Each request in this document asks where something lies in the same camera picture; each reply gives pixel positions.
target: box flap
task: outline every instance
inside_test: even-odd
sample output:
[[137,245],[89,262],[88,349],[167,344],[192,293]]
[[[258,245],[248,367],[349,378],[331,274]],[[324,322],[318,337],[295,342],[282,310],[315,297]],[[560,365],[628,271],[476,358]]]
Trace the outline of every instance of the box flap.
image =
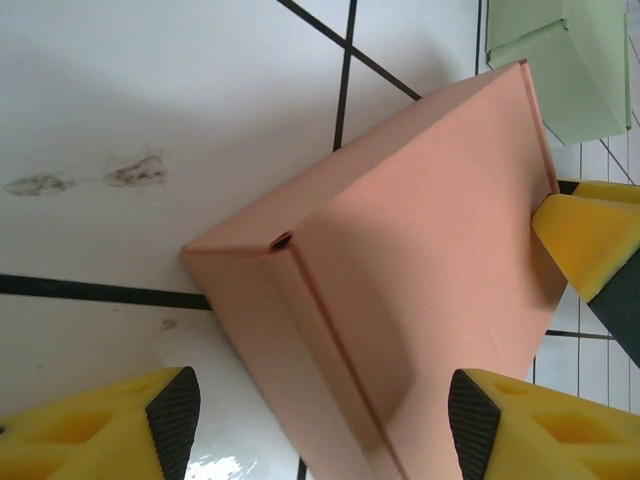
[[566,18],[565,0],[491,0],[488,8],[487,52]]
[[481,91],[509,68],[458,82],[425,96],[333,153],[278,189],[225,220],[185,247],[185,251],[232,249],[266,252],[282,234],[324,205],[415,136]]

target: black rubber pad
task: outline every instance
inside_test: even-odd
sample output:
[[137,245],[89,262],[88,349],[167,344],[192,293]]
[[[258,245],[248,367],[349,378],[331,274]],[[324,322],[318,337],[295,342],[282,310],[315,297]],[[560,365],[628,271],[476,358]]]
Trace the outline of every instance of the black rubber pad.
[[589,307],[640,366],[640,249],[589,302]]
[[464,480],[483,480],[500,423],[500,409],[463,371],[449,390],[449,425]]
[[183,368],[145,411],[165,480],[184,480],[200,415],[193,368]]
[[580,182],[572,182],[570,180],[560,180],[558,183],[560,184],[560,193],[564,195],[573,195],[573,192],[580,185]]

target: floor tile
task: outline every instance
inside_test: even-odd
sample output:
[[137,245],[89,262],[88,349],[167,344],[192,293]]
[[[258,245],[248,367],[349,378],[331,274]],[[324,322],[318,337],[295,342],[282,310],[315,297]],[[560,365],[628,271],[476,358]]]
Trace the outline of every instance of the floor tile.
[[347,33],[349,0],[294,0],[331,30],[344,37]]
[[580,339],[578,395],[592,402],[608,403],[607,340]]
[[536,354],[536,385],[578,394],[578,339],[545,336]]
[[609,150],[611,155],[626,169],[627,167],[627,134],[609,137]]
[[578,293],[571,285],[567,285],[549,328],[563,332],[577,332],[579,316],[578,305]]
[[187,478],[293,480],[297,454],[211,312],[18,296],[0,309],[0,415],[191,365],[202,406]]
[[419,94],[475,73],[478,0],[361,0],[354,45]]
[[636,184],[640,184],[640,125],[635,119],[629,130],[629,175]]
[[580,144],[555,147],[552,148],[551,153],[558,178],[580,178]]
[[491,70],[487,64],[487,14],[489,12],[489,1],[480,0],[480,35],[479,45],[480,52],[478,57],[478,73],[484,73]]
[[613,340],[609,342],[609,406],[629,411],[629,356]]
[[0,178],[54,176],[0,185],[0,272],[193,291],[180,248],[331,152],[342,51],[275,0],[63,3],[0,32]]
[[343,145],[414,103],[360,60],[351,61]]
[[608,335],[609,331],[602,325],[596,314],[589,308],[589,305],[580,301],[580,332],[593,333],[596,335]]
[[631,362],[630,375],[631,412],[640,415],[640,368]]
[[625,174],[620,166],[611,159],[609,162],[609,181],[614,183],[627,184],[629,177]]
[[600,140],[582,144],[582,178],[602,181],[609,178],[609,155]]
[[534,371],[535,371],[535,363],[532,363],[531,366],[529,367],[529,371],[527,372],[527,376],[524,379],[525,382],[534,383],[533,382]]

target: green cardboard box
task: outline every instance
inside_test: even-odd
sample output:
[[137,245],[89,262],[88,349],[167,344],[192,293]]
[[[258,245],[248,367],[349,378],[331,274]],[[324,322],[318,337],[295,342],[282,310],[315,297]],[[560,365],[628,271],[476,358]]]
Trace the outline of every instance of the green cardboard box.
[[565,144],[631,128],[620,0],[490,0],[487,61],[529,61],[544,122]]

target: cardboard box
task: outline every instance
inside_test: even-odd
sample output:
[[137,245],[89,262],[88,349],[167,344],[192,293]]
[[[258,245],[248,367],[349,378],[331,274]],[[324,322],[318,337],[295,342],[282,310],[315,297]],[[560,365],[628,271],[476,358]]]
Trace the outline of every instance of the cardboard box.
[[459,478],[451,375],[524,378],[565,281],[526,63],[436,91],[183,259],[316,480]]
[[529,61],[544,122],[565,144],[631,128],[628,50],[617,0],[489,2],[489,65]]

